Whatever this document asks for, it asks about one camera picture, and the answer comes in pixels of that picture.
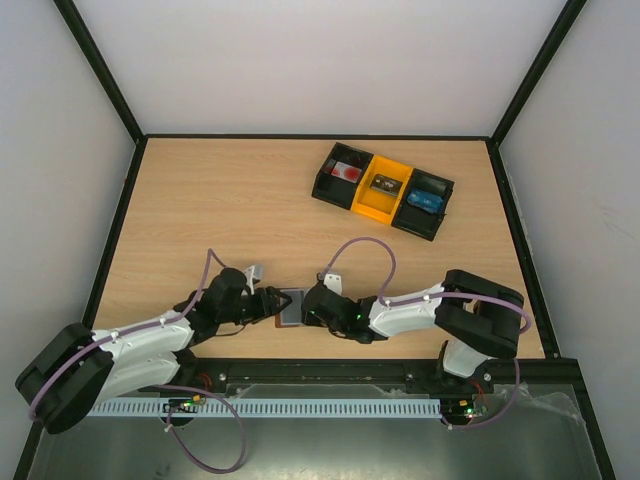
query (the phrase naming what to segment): gray floor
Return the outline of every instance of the gray floor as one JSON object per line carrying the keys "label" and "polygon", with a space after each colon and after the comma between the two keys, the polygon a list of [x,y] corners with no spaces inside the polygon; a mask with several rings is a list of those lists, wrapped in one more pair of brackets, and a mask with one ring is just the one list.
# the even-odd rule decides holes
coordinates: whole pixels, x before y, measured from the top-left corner
{"label": "gray floor", "polygon": [[[561,387],[536,388],[534,396]],[[521,401],[495,425],[467,432],[450,432],[438,420],[247,419],[246,464],[225,478],[600,478],[584,425],[557,407],[557,402]],[[213,466],[231,465],[239,451],[237,426],[230,419],[196,419],[181,435]],[[159,419],[87,418],[64,434],[43,437],[31,478],[195,480],[211,475],[183,456]]]}

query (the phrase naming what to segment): gray wall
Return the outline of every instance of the gray wall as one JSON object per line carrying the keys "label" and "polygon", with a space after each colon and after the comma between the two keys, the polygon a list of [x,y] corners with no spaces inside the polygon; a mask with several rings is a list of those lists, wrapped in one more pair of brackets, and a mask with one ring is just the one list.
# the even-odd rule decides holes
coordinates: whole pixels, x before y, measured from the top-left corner
{"label": "gray wall", "polygon": [[146,132],[488,135],[565,0],[77,0]]}
{"label": "gray wall", "polygon": [[640,3],[591,1],[504,143],[562,353],[640,476]]}
{"label": "gray wall", "polygon": [[81,318],[132,152],[53,2],[0,2],[0,478],[31,425],[15,378]]}

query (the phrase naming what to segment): wooden tabletop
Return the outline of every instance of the wooden tabletop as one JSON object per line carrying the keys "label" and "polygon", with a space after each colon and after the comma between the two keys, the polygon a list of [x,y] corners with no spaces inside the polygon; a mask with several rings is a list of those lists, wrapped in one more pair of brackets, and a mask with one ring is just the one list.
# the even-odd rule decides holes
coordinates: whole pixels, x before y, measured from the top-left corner
{"label": "wooden tabletop", "polygon": [[[94,328],[146,320],[185,300],[199,282],[207,248],[239,269],[263,264],[261,286],[309,287],[344,242],[363,235],[395,252],[398,270],[388,295],[422,290],[447,270],[463,269],[526,297],[484,142],[344,142],[455,181],[433,242],[312,198],[315,175],[334,143],[150,139]],[[360,243],[334,269],[342,274],[343,293],[357,298],[375,294],[389,267],[381,247]],[[214,265],[210,279],[217,272]],[[225,325],[220,333],[236,328]],[[322,328],[275,328],[270,318],[193,350],[201,357],[436,358],[447,338],[433,328],[360,345]],[[535,326],[520,338],[518,356],[544,357]]]}

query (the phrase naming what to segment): blue object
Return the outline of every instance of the blue object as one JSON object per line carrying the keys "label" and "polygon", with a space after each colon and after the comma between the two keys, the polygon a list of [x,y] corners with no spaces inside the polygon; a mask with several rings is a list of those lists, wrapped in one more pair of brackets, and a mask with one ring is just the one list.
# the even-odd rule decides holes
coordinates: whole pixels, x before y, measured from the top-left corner
{"label": "blue object", "polygon": [[407,202],[409,205],[421,208],[428,213],[440,213],[440,210],[442,210],[442,198],[417,188],[409,192]]}

